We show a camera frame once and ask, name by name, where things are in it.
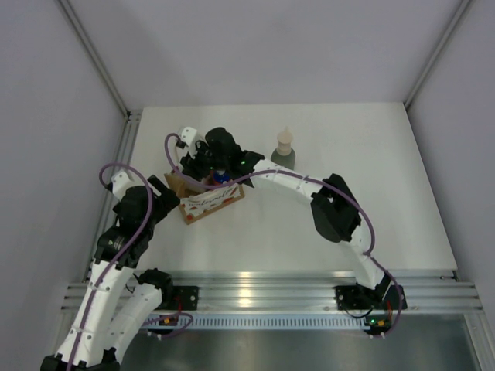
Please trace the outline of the burlap watermelon canvas bag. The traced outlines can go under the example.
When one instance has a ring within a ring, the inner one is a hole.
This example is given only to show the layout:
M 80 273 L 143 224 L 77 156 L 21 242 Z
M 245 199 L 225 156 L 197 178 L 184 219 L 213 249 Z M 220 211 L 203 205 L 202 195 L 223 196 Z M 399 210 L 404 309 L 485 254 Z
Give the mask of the burlap watermelon canvas bag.
M 169 188 L 179 197 L 179 211 L 186 225 L 244 198 L 243 186 L 237 183 L 219 189 L 205 189 L 186 182 L 175 169 L 164 176 Z

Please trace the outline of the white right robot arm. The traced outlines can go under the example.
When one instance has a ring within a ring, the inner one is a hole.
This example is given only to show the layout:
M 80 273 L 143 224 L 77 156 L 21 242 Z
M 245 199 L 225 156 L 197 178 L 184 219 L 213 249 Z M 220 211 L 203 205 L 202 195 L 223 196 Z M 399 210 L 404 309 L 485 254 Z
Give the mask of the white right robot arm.
M 194 128 L 184 128 L 176 145 L 186 150 L 179 174 L 190 184 L 199 186 L 210 173 L 220 172 L 232 182 L 274 189 L 309 206 L 316 232 L 341 248 L 355 274 L 355 284 L 335 288 L 338 309 L 400 311 L 407 307 L 403 287 L 373 257 L 376 236 L 370 218 L 340 175 L 326 179 L 301 175 L 242 149 L 225 128 L 214 128 L 204 137 Z

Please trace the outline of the green bottle beige cap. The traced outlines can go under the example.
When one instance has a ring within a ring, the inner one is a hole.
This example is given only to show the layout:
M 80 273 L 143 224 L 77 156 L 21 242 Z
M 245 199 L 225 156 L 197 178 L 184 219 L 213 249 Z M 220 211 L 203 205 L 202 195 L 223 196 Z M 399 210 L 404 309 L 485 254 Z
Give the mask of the green bottle beige cap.
M 285 128 L 277 135 L 277 147 L 271 153 L 271 161 L 290 170 L 295 168 L 295 151 L 292 147 L 293 135 Z

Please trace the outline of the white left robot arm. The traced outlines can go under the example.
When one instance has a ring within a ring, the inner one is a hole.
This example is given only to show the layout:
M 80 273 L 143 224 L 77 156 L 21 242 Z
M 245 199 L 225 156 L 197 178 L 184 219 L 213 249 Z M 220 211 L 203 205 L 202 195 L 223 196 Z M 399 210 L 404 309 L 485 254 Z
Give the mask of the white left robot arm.
M 155 175 L 147 182 L 132 185 L 125 172 L 112 179 L 111 191 L 119 199 L 113 208 L 117 220 L 100 236 L 77 316 L 58 350 L 44 358 L 42 370 L 119 370 L 149 315 L 174 302 L 171 275 L 153 268 L 137 276 L 131 297 L 117 307 L 155 225 L 179 205 L 176 194 Z

